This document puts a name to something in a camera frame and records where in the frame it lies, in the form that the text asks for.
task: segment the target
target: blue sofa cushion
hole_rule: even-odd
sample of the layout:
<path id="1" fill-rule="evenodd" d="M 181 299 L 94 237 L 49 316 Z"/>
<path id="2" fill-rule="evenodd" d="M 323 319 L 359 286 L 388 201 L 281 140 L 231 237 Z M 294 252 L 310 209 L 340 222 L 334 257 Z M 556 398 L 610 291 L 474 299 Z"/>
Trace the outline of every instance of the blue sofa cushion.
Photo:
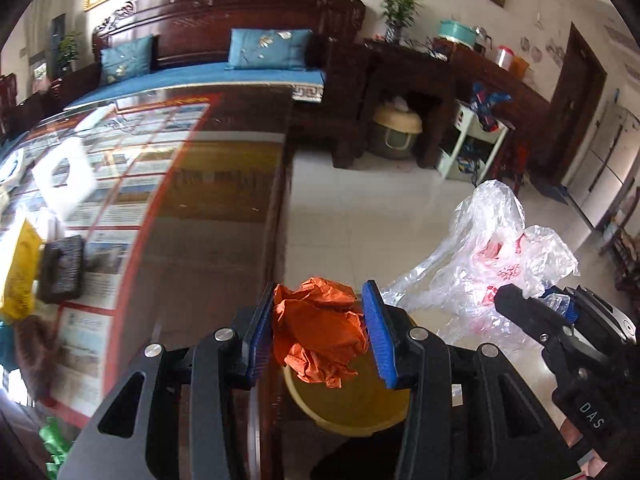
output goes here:
<path id="1" fill-rule="evenodd" d="M 311 30 L 232 28 L 228 69 L 304 70 Z"/>
<path id="2" fill-rule="evenodd" d="M 225 67 L 226 63 L 222 62 L 157 70 L 95 89 L 71 103 L 66 109 L 98 101 L 119 99 L 138 92 L 184 86 L 276 84 L 317 89 L 324 87 L 324 75 L 320 70 L 226 70 Z"/>
<path id="3" fill-rule="evenodd" d="M 153 35 L 127 41 L 101 53 L 100 86 L 138 77 L 151 72 L 151 44 Z"/>

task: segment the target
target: orange container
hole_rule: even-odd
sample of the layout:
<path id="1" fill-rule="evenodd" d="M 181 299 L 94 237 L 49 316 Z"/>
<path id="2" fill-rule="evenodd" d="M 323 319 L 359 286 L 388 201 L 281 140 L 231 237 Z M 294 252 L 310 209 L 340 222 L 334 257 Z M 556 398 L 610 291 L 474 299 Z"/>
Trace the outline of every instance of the orange container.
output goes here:
<path id="1" fill-rule="evenodd" d="M 527 72 L 527 68 L 529 68 L 529 63 L 519 56 L 514 56 L 511 61 L 511 66 L 509 67 L 509 73 L 522 81 L 525 73 Z"/>

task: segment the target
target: green plant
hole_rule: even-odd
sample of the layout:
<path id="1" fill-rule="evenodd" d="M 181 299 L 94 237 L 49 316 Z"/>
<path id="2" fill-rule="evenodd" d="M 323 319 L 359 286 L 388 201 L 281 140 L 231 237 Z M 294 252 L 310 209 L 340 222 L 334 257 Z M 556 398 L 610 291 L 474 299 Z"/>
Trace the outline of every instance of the green plant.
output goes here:
<path id="1" fill-rule="evenodd" d="M 78 54 L 78 36 L 79 32 L 70 32 L 62 36 L 62 40 L 58 44 L 58 64 L 67 66 L 75 59 L 80 59 Z"/>
<path id="2" fill-rule="evenodd" d="M 387 25 L 408 27 L 417 14 L 417 7 L 421 7 L 422 0 L 382 0 L 382 15 Z"/>

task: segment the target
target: wooden sofa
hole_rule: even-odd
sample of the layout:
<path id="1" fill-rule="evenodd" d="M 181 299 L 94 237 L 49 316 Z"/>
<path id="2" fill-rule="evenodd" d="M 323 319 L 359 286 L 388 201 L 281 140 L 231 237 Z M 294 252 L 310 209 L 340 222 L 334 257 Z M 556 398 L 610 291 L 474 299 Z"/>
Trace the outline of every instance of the wooden sofa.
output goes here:
<path id="1" fill-rule="evenodd" d="M 94 30 L 95 62 L 52 91 L 65 107 L 95 90 L 100 51 L 148 34 L 156 37 L 152 70 L 161 70 L 226 61 L 232 28 L 309 28 L 307 63 L 325 73 L 322 102 L 296 102 L 289 133 L 330 139 L 334 166 L 344 168 L 362 151 L 357 118 L 369 60 L 353 40 L 364 13 L 359 0 L 131 0 Z"/>

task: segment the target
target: metal screw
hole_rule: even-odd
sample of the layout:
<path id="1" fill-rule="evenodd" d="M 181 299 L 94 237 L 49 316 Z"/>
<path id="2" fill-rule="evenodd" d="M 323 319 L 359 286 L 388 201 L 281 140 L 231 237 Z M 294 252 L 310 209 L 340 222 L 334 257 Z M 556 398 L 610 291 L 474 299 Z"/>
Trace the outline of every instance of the metal screw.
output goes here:
<path id="1" fill-rule="evenodd" d="M 626 330 L 626 333 L 628 333 L 629 335 L 634 335 L 634 329 L 631 326 L 631 323 L 629 323 L 626 319 L 622 320 L 622 326 Z"/>
<path id="2" fill-rule="evenodd" d="M 482 355 L 486 355 L 487 357 L 496 357 L 498 355 L 498 349 L 494 345 L 482 345 L 480 351 Z"/>
<path id="3" fill-rule="evenodd" d="M 429 332 L 421 326 L 414 326 L 409 330 L 409 337 L 414 341 L 424 341 L 429 337 Z"/>
<path id="4" fill-rule="evenodd" d="M 216 341 L 229 341 L 234 334 L 235 332 L 232 328 L 221 328 L 215 333 L 214 337 Z"/>
<path id="5" fill-rule="evenodd" d="M 158 343 L 151 343 L 145 348 L 145 355 L 147 357 L 156 357 L 162 353 L 162 346 Z"/>

